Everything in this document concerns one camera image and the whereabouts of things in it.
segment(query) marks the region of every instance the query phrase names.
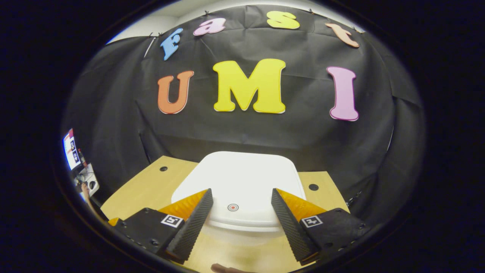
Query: yellow letter m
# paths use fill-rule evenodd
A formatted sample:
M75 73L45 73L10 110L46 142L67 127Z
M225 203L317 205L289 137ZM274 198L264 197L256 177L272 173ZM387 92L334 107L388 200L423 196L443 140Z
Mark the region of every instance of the yellow letter m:
M256 112L281 114L285 105L281 102L281 71L286 64L278 59L263 59L246 75L235 61L225 61L214 65L212 69L219 74L219 97L214 109L220 112L234 111L236 105L231 101L231 91L239 104L246 111L256 90L258 100L253 108Z

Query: wooden table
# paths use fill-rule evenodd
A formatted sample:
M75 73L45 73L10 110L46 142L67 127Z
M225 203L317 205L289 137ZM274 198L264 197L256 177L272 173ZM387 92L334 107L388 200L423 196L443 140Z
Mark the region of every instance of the wooden table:
M108 219L126 219L144 207L160 209L171 203L175 189L197 166L197 163L162 156L138 173L101 207ZM349 211L342 195L325 171L299 172L306 198L326 210L340 207ZM309 185L316 184L316 191ZM184 267L201 273L212 273L211 265L258 273L281 273L302 268L291 252L285 236L270 239L257 246L236 246L218 240L206 232L204 226Z

